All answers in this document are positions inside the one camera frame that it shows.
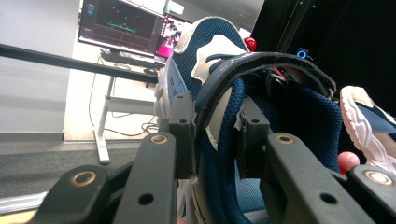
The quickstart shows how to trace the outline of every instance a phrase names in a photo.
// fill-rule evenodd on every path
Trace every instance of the white desk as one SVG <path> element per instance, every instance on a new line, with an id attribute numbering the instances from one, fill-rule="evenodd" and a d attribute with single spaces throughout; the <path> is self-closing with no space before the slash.
<path id="1" fill-rule="evenodd" d="M 99 63 L 108 66 L 117 66 L 118 68 L 130 69 L 131 71 L 143 73 L 142 67 L 131 66 L 128 64 L 112 63 L 105 61 L 99 57 Z M 143 115 L 154 115 L 154 103 L 151 101 L 140 101 L 135 99 L 126 99 L 120 97 L 111 96 L 114 77 L 111 77 L 107 93 L 105 94 L 105 100 L 103 104 L 102 114 L 99 123 L 94 126 L 93 132 L 95 136 L 95 142 L 98 148 L 99 161 L 101 164 L 109 164 L 110 158 L 106 147 L 106 139 L 104 137 L 105 123 L 107 112 L 121 112 L 121 113 L 133 113 Z"/>

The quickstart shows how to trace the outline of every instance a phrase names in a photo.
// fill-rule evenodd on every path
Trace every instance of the blue mesh fabric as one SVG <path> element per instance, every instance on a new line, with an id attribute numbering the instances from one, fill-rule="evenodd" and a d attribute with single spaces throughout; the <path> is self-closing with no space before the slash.
<path id="1" fill-rule="evenodd" d="M 168 96 L 170 104 L 173 103 L 173 99 L 176 95 L 188 91 L 186 84 L 184 84 L 183 78 L 172 58 L 168 59 Z"/>
<path id="2" fill-rule="evenodd" d="M 246 49 L 240 35 L 227 21 L 218 18 L 202 21 L 196 27 L 187 49 L 182 54 L 175 53 L 172 56 L 193 99 L 201 89 L 201 81 L 191 77 L 192 68 L 196 64 L 196 51 L 208 44 L 214 35 L 224 35 L 237 47 Z"/>
<path id="3" fill-rule="evenodd" d="M 288 116 L 288 130 L 301 138 L 325 167 L 339 173 L 340 107 L 295 82 L 288 85 L 288 96 L 288 108 L 292 111 L 292 115 Z"/>
<path id="4" fill-rule="evenodd" d="M 212 147 L 207 135 L 203 135 L 197 145 L 201 159 L 199 160 L 199 180 L 195 189 L 200 191 L 201 197 L 205 197 L 200 201 L 200 207 L 207 210 L 206 212 L 210 215 L 208 220 L 211 222 L 227 223 L 219 194 L 218 152 Z"/>
<path id="5" fill-rule="evenodd" d="M 230 101 L 224 112 L 219 133 L 219 186 L 224 213 L 229 223 L 250 223 L 250 221 L 243 216 L 238 205 L 234 181 L 234 152 L 231 151 L 231 149 L 233 149 L 233 126 L 236 121 L 236 114 L 241 108 L 244 95 L 244 83 L 241 78 L 238 78 L 233 83 Z"/>
<path id="6" fill-rule="evenodd" d="M 227 21 L 217 18 L 202 21 L 196 27 L 187 49 L 170 59 L 173 60 L 168 72 L 171 102 L 176 94 L 185 91 L 190 91 L 195 99 L 201 89 L 201 81 L 191 77 L 191 70 L 196 64 L 196 51 L 208 44 L 214 35 L 225 35 L 236 46 L 245 48 L 239 34 Z M 272 130 L 300 137 L 326 167 L 338 171 L 338 134 L 342 124 L 339 108 L 324 96 L 293 82 L 280 94 L 275 91 L 275 97 L 264 93 L 265 88 L 258 90 L 250 96 L 271 122 Z M 249 223 L 243 212 L 264 209 L 259 180 L 240 180 L 234 167 L 233 125 L 245 93 L 244 81 L 238 78 L 233 84 L 219 134 L 219 182 L 206 183 L 219 186 L 221 202 L 216 201 L 215 204 L 222 204 L 229 223 Z"/>
<path id="7" fill-rule="evenodd" d="M 260 179 L 241 179 L 235 163 L 236 197 L 243 213 L 262 210 L 265 208 L 260 192 Z"/>
<path id="8" fill-rule="evenodd" d="M 339 106 L 293 81 L 281 89 L 270 99 L 259 94 L 252 97 L 270 121 L 271 129 L 296 135 L 325 167 L 339 172 L 337 156 L 342 127 Z"/>

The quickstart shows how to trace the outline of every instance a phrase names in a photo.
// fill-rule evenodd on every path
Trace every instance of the computer monitor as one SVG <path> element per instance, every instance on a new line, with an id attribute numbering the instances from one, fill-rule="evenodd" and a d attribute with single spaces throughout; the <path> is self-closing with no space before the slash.
<path id="1" fill-rule="evenodd" d="M 165 14 L 161 38 L 158 42 L 156 56 L 169 58 L 173 54 L 173 48 L 176 46 L 183 32 L 188 30 L 191 23 L 182 20 L 176 16 Z"/>
<path id="2" fill-rule="evenodd" d="M 78 42 L 154 57 L 164 17 L 125 0 L 84 0 Z"/>

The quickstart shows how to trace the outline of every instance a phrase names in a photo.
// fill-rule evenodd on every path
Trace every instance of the bolt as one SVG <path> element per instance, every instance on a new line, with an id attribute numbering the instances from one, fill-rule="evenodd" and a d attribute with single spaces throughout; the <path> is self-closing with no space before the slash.
<path id="1" fill-rule="evenodd" d="M 151 142 L 155 144 L 163 144 L 168 141 L 168 138 L 165 135 L 154 135 L 151 137 Z"/>
<path id="2" fill-rule="evenodd" d="M 82 171 L 76 175 L 73 175 L 70 181 L 73 187 L 80 188 L 91 184 L 95 178 L 96 173 L 94 171 Z"/>
<path id="3" fill-rule="evenodd" d="M 292 144 L 294 142 L 294 140 L 291 137 L 286 135 L 278 135 L 276 137 L 276 140 L 282 144 L 287 144 L 287 145 Z"/>

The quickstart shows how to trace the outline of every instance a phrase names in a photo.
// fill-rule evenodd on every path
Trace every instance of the shoe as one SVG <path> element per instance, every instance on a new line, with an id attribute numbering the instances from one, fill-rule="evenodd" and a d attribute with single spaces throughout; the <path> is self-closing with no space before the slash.
<path id="1" fill-rule="evenodd" d="M 376 106 L 364 88 L 347 86 L 340 96 L 346 130 L 367 164 L 396 174 L 395 119 Z"/>
<path id="2" fill-rule="evenodd" d="M 290 77 L 273 71 L 273 64 L 290 68 L 284 72 Z M 296 135 L 325 167 L 339 172 L 342 117 L 339 106 L 329 99 L 335 83 L 312 63 L 275 52 L 248 53 L 231 23 L 204 18 L 180 38 L 159 75 L 155 90 L 159 120 L 169 119 L 174 97 L 185 92 L 191 94 L 196 115 L 197 176 L 179 180 L 177 211 L 179 216 L 186 211 L 188 223 L 269 221 L 260 179 L 241 179 L 235 167 L 241 125 L 237 118 L 246 96 L 274 132 Z"/>

